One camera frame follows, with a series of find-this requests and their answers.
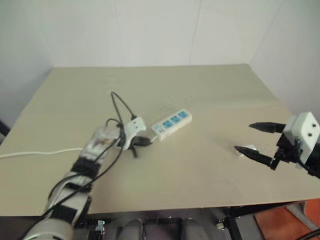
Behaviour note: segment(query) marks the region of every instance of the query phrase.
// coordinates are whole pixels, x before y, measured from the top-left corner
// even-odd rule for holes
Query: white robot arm
[[[139,141],[143,142],[143,144],[138,144],[140,146],[149,145],[150,141],[147,138],[137,136],[140,131],[146,129],[141,117],[136,117],[123,128],[99,127],[83,147],[71,170],[49,195],[46,211],[52,210],[28,231],[23,240],[71,240],[73,228],[88,212],[91,203],[89,193],[92,185],[90,182],[98,176],[108,149],[118,147],[121,148],[120,151],[134,150],[133,143],[139,143]],[[74,195],[59,203],[70,194]]]

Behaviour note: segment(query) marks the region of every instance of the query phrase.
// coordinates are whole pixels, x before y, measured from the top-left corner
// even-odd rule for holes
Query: robotic arm
[[[234,148],[246,157],[276,170],[280,161],[296,163],[297,168],[304,168],[308,174],[320,179],[320,125],[311,112],[300,113],[289,119],[287,125],[274,122],[257,122],[251,128],[267,133],[281,133],[277,142],[278,149],[274,157],[260,154],[247,147]]]
[[[91,203],[89,193],[92,185],[82,188],[98,176],[108,149],[113,146],[121,148],[121,151],[131,149],[134,156],[137,156],[134,145],[151,144],[148,138],[137,136],[146,129],[141,117],[134,118],[121,129],[99,127],[83,147],[71,170],[49,195],[46,211],[52,210],[28,231],[23,240],[71,240],[73,228],[84,219]],[[77,193],[74,196],[56,205],[75,192]]]

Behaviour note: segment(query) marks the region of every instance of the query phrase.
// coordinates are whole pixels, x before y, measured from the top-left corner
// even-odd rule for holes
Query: power cord
[[[94,163],[96,163],[100,158],[101,156],[107,151],[109,150],[110,148],[112,148],[116,142],[120,139],[120,135],[118,138],[116,138],[115,140],[112,141],[112,143],[106,148],[104,149],[100,154],[99,156],[94,160]],[[48,199],[51,197],[52,193],[54,192],[54,190],[62,183],[66,182],[67,180],[70,180],[70,179],[73,179],[75,177],[79,177],[79,176],[82,176],[84,175],[85,172],[82,172],[82,173],[77,173],[77,174],[74,174],[74,175],[71,175],[71,176],[67,176],[63,179],[61,179],[59,182],[56,183],[56,185],[54,185],[54,187],[51,189],[50,193],[49,193],[49,196],[48,196]]]
[[[111,98],[112,98],[112,103],[113,103],[113,106],[114,106],[114,109],[116,111],[116,114],[119,118],[119,124],[118,124],[118,127],[120,128],[120,134],[119,134],[119,139],[120,141],[122,141],[123,143],[126,142],[126,134],[125,134],[125,128],[124,128],[124,122],[122,120],[122,117],[121,117],[121,114],[120,114],[120,111],[118,109],[118,106],[117,106],[117,103],[115,101],[115,97],[116,96],[125,106],[126,108],[128,109],[128,111],[130,112],[131,114],[131,119],[135,119],[136,116],[133,114],[133,112],[131,111],[131,109],[128,107],[128,105],[123,101],[123,99],[118,95],[116,94],[115,92],[111,92]],[[95,162],[99,160],[99,158],[110,148],[111,145],[109,145],[108,147],[106,147],[102,153],[94,160]],[[97,181],[99,178],[101,178],[103,175],[105,175],[113,166],[114,164],[118,161],[118,159],[120,158],[122,152],[123,152],[123,149],[124,149],[124,144],[122,144],[121,148],[120,148],[120,151],[118,153],[118,155],[115,157],[115,159],[113,160],[113,162],[102,172],[100,173],[98,176],[96,176],[94,179],[92,179],[90,182],[88,182],[87,184],[83,185],[82,187],[78,188],[77,190],[75,190],[74,192],[72,192],[71,194],[69,194],[68,196],[66,196],[65,198],[63,198],[62,200],[60,200],[59,202],[57,202],[55,205],[51,206],[49,209],[47,209],[47,211],[44,212],[44,214],[42,214],[42,216],[40,216],[38,218],[37,221],[35,221],[32,226],[30,228],[28,228],[28,230],[21,236],[21,238],[19,238],[20,240],[22,240],[26,235],[27,233],[36,225],[38,224],[41,220],[43,220],[50,212],[52,212],[53,210],[55,210],[58,206],[60,206],[61,204],[63,204],[65,201],[69,200],[70,198],[72,198],[74,195],[76,195],[77,193],[83,191],[83,190],[86,190],[88,187],[90,187],[95,181]]]
[[[82,147],[68,148],[58,151],[23,151],[23,152],[14,152],[8,154],[0,155],[0,159],[16,157],[16,156],[24,156],[24,155],[53,155],[53,154],[61,154],[65,152],[73,152],[73,151],[81,151]]]
[[[106,122],[105,122],[105,126],[108,127],[108,123],[110,121],[114,121],[116,122],[118,125],[121,124],[119,120],[115,119],[115,118],[109,118]]]
[[[309,174],[311,174],[312,176],[317,177],[318,179],[320,179],[320,174],[317,173],[316,171],[312,170],[310,167],[308,167],[307,165],[305,165],[300,158],[298,158],[298,163],[301,167],[303,167]]]

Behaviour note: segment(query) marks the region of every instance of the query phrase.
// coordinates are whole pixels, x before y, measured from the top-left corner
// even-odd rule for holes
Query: white wall
[[[313,24],[309,35],[296,40],[302,46],[299,56],[304,56],[298,58],[291,54],[296,44],[284,23],[297,28],[297,35],[304,35],[303,28],[319,20],[317,6],[310,6],[317,2],[2,0],[0,119],[12,126],[52,67],[85,66],[251,63],[266,85],[294,112],[308,110],[311,98],[319,96],[315,87],[303,88],[308,97],[301,100],[291,83],[303,86],[304,81],[315,84],[319,79],[314,66],[320,54],[312,55],[311,64],[304,61],[318,46],[314,42],[305,48],[308,41],[319,36],[319,28]],[[283,69],[293,69],[291,75],[295,78]]]
[[[20,0],[0,1],[0,119],[11,127],[53,66]]]
[[[320,121],[320,1],[286,1],[251,67],[293,113]]]

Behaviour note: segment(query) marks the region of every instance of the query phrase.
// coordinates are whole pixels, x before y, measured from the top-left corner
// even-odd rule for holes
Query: wire
[[[297,238],[297,240],[309,240],[309,239],[313,239],[319,235],[320,235],[320,228],[313,230],[311,232],[308,232],[307,234]]]
[[[310,173],[311,175],[317,177],[318,179],[320,179],[320,175],[319,173],[317,173],[316,171],[314,171],[313,169],[311,169],[310,167],[308,167],[307,165],[305,165],[301,159],[298,157],[297,158],[298,163],[301,165],[301,167],[303,167],[305,170],[307,170],[308,173]]]
[[[117,119],[115,119],[115,118],[109,118],[109,119],[105,122],[105,126],[106,126],[106,127],[108,126],[108,123],[109,123],[110,121],[115,121],[115,122],[117,122],[118,124],[120,124],[120,121],[119,121],[119,120],[117,120]]]
[[[135,119],[137,116],[132,112],[132,110],[130,109],[130,107],[125,103],[125,101],[124,101],[117,93],[115,93],[114,91],[112,91],[112,92],[111,92],[111,98],[112,98],[112,102],[113,102],[114,107],[117,108],[117,107],[116,107],[116,104],[115,104],[115,97],[114,97],[114,96],[116,96],[116,97],[123,103],[123,105],[126,107],[126,109],[128,109],[128,111],[129,111],[130,114],[131,114],[131,120]],[[119,114],[119,110],[116,110],[116,111],[117,111],[117,115],[118,115],[118,117],[119,117],[119,119],[120,119],[120,122],[122,122],[121,116],[120,116],[120,114]]]
[[[56,185],[54,185],[54,187],[51,189],[51,191],[50,191],[50,193],[49,193],[49,195],[48,195],[48,199],[51,197],[51,195],[52,195],[52,193],[54,192],[54,190],[55,190],[60,184],[66,182],[67,180],[73,179],[73,178],[78,177],[78,176],[83,176],[83,175],[84,175],[84,173],[77,173],[77,174],[74,174],[74,175],[71,175],[71,176],[67,176],[67,177],[61,179],[60,181],[58,181],[58,182],[56,183]]]
[[[126,142],[126,134],[125,134],[125,129],[124,129],[124,123],[123,123],[123,120],[122,120],[122,117],[121,117],[121,114],[119,112],[119,109],[118,109],[118,106],[117,106],[117,103],[115,101],[115,98],[114,98],[114,95],[117,96],[121,101],[122,103],[127,107],[128,111],[131,113],[131,116],[132,118],[135,117],[135,115],[132,113],[131,109],[128,107],[128,105],[122,100],[121,97],[119,97],[119,95],[117,95],[115,92],[111,92],[111,98],[112,98],[112,103],[113,103],[113,106],[115,108],[115,111],[118,115],[118,118],[119,118],[119,121],[120,121],[120,124],[119,124],[119,127],[120,127],[120,134],[119,134],[119,138],[120,138],[120,141],[122,140],[123,143]],[[101,178],[104,174],[106,174],[112,167],[113,165],[118,161],[118,159],[120,158],[122,152],[123,152],[123,149],[124,149],[124,144],[122,144],[121,148],[120,148],[120,151],[118,153],[118,155],[115,157],[115,159],[113,160],[113,162],[102,172],[100,173],[98,176],[96,176],[94,179],[92,179],[90,182],[88,182],[87,184],[83,185],[82,187],[78,188],[77,190],[75,190],[74,192],[72,192],[71,194],[69,194],[68,196],[66,196],[65,198],[63,198],[62,200],[60,200],[59,202],[57,202],[56,204],[54,204],[53,206],[51,206],[49,209],[47,209],[47,211],[45,211],[44,214],[42,214],[42,216],[40,216],[38,218],[37,221],[35,221],[31,227],[28,228],[28,230],[21,236],[21,238],[19,239],[23,239],[27,234],[28,232],[36,225],[38,224],[41,220],[43,220],[50,212],[52,212],[53,210],[55,210],[58,206],[60,206],[62,203],[64,203],[65,201],[69,200],[70,198],[72,198],[74,195],[76,195],[77,193],[83,191],[83,190],[86,190],[87,187],[90,187],[91,184],[93,184],[95,181],[97,181],[99,178]],[[109,149],[110,145],[108,147],[105,148],[105,150],[102,151],[102,153],[97,156],[97,158],[94,160],[95,162],[99,160],[99,158]]]
[[[53,155],[53,154],[61,154],[65,152],[73,152],[73,151],[80,151],[82,147],[75,147],[75,148],[68,148],[58,151],[23,151],[23,152],[14,152],[8,154],[0,155],[0,159],[16,157],[16,156],[23,156],[23,155]]]

